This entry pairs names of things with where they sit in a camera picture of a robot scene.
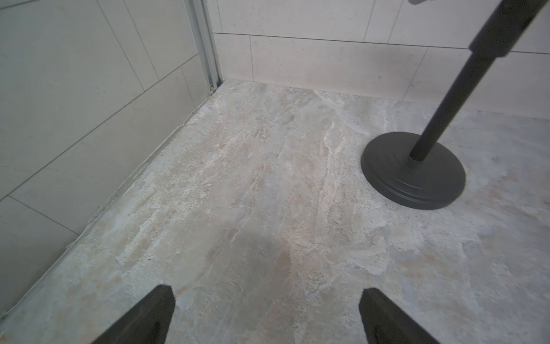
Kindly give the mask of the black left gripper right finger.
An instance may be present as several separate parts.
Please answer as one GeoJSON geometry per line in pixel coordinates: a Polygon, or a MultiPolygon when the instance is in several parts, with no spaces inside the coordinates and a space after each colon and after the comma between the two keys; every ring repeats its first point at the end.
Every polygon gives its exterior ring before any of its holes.
{"type": "Polygon", "coordinates": [[[359,312],[368,343],[440,343],[378,288],[363,290],[359,312]]]}

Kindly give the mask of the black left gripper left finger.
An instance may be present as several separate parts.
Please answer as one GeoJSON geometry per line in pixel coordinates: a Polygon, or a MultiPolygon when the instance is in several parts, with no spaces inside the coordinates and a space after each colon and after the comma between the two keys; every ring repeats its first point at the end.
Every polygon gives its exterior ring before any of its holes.
{"type": "Polygon", "coordinates": [[[97,343],[165,343],[176,307],[172,287],[158,285],[126,312],[97,343]]]}

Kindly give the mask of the black microphone stand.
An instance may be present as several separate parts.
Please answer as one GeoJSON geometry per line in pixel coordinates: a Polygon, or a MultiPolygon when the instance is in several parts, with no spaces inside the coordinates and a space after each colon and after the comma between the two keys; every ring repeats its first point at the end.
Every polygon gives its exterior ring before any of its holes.
{"type": "Polygon", "coordinates": [[[469,46],[471,56],[425,130],[391,132],[369,142],[360,165],[368,182],[389,200],[413,209],[442,209],[465,189],[465,169],[438,139],[495,60],[507,56],[546,5],[501,1],[469,46]]]}

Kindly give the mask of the left corner aluminium post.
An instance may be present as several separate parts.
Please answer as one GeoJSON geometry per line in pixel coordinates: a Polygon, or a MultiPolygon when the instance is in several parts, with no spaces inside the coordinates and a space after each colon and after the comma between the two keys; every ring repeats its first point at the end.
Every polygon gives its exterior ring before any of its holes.
{"type": "Polygon", "coordinates": [[[221,86],[223,79],[216,55],[208,7],[206,1],[203,0],[186,0],[185,4],[206,83],[210,88],[210,93],[213,94],[221,86]]]}

